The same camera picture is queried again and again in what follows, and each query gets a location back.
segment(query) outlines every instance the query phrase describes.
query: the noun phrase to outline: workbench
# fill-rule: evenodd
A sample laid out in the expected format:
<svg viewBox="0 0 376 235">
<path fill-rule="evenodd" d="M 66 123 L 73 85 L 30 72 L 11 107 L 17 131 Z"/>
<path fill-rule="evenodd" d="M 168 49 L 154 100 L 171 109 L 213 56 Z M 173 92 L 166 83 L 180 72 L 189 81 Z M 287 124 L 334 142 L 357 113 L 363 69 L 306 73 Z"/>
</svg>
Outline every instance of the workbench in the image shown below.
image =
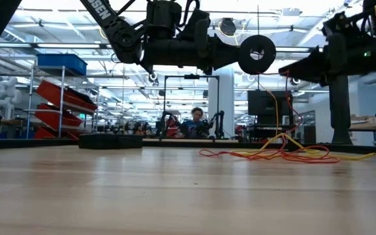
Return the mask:
<svg viewBox="0 0 376 235">
<path fill-rule="evenodd" d="M 0 235 L 376 234 L 376 157 L 302 164 L 198 151 L 0 149 Z"/>
</svg>

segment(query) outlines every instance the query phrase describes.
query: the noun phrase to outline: black stand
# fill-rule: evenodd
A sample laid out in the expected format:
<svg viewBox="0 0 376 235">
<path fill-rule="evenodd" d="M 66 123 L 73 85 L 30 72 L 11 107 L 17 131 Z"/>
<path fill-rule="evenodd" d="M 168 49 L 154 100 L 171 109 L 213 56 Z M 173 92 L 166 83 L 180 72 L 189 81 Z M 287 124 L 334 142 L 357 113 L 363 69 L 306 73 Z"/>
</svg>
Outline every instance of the black stand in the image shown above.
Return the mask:
<svg viewBox="0 0 376 235">
<path fill-rule="evenodd" d="M 331 74 L 339 74 L 346 66 L 346 40 L 342 34 L 334 33 L 328 38 L 328 59 Z M 330 124 L 334 129 L 333 144 L 352 144 L 349 136 L 351 110 L 349 108 L 349 84 L 347 76 L 326 77 L 329 83 Z"/>
<path fill-rule="evenodd" d="M 349 85 L 347 76 L 338 76 L 329 86 L 330 124 L 334 129 L 333 144 L 352 144 L 349 136 L 351 110 L 349 108 Z"/>
</svg>

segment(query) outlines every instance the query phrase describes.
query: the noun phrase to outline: black cylindrical motor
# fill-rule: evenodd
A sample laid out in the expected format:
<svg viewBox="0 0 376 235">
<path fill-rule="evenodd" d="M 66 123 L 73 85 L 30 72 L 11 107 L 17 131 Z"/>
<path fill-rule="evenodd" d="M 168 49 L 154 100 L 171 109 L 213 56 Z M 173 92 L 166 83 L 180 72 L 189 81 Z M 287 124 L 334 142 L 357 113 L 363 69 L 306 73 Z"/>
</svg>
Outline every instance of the black cylindrical motor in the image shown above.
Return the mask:
<svg viewBox="0 0 376 235">
<path fill-rule="evenodd" d="M 171 1 L 148 3 L 146 25 L 149 40 L 171 39 L 175 36 L 176 24 L 181 20 L 182 8 Z"/>
</svg>

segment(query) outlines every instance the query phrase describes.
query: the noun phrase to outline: red storage bin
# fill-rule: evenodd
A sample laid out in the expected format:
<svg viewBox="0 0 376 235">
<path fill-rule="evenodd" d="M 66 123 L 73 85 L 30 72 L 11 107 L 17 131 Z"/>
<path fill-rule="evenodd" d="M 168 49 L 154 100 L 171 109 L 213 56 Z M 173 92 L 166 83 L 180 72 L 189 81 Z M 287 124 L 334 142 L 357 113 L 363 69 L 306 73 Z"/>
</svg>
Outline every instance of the red storage bin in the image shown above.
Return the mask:
<svg viewBox="0 0 376 235">
<path fill-rule="evenodd" d="M 57 133 L 48 127 L 39 127 L 36 134 L 34 135 L 35 139 L 43 138 L 57 138 Z"/>
<path fill-rule="evenodd" d="M 59 111 L 59 108 L 49 105 L 49 104 L 39 104 L 37 107 L 39 110 L 56 110 Z M 36 118 L 39 118 L 47 124 L 49 127 L 58 130 L 59 129 L 59 113 L 55 112 L 36 112 Z M 75 117 L 74 115 L 68 113 L 66 110 L 63 111 L 62 115 L 62 126 L 72 126 L 72 127 L 79 127 L 81 125 L 82 120 Z"/>
<path fill-rule="evenodd" d="M 55 106 L 60 106 L 61 88 L 59 86 L 43 80 L 36 92 Z M 93 114 L 98 106 L 93 104 L 89 98 L 83 100 L 81 98 L 84 96 L 83 94 L 79 95 L 81 97 L 75 95 L 77 93 L 73 89 L 65 89 L 63 92 L 63 107 L 82 114 Z"/>
<path fill-rule="evenodd" d="M 79 136 L 79 134 L 70 133 L 68 131 L 65 131 L 65 132 L 62 131 L 62 135 L 61 135 L 61 137 L 63 138 L 70 138 L 72 140 L 77 140 L 78 139 L 77 136 Z M 45 139 L 45 138 L 58 138 L 58 132 L 53 131 L 49 127 L 39 127 L 36 134 L 34 135 L 34 139 Z"/>
</svg>

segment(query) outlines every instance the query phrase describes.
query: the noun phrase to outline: black pole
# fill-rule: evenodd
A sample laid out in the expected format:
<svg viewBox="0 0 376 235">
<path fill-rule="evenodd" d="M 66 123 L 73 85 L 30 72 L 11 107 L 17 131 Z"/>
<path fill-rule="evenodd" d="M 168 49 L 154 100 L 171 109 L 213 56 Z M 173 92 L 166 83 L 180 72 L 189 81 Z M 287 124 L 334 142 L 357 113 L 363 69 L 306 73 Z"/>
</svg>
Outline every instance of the black pole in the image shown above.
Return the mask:
<svg viewBox="0 0 376 235">
<path fill-rule="evenodd" d="M 216 76 L 215 79 L 217 79 L 217 113 L 220 112 L 220 76 Z M 219 116 L 215 119 L 215 137 L 220 138 L 220 133 L 219 133 Z"/>
<path fill-rule="evenodd" d="M 328 38 L 328 59 L 332 74 L 337 74 L 346 64 L 347 51 L 345 38 L 334 33 Z M 332 126 L 333 144 L 352 144 L 348 129 L 351 127 L 351 109 L 349 108 L 349 84 L 347 76 L 329 78 L 330 125 Z"/>
<path fill-rule="evenodd" d="M 164 77 L 164 94 L 163 94 L 163 112 L 165 111 L 166 108 L 166 81 L 168 80 L 169 76 Z"/>
</svg>

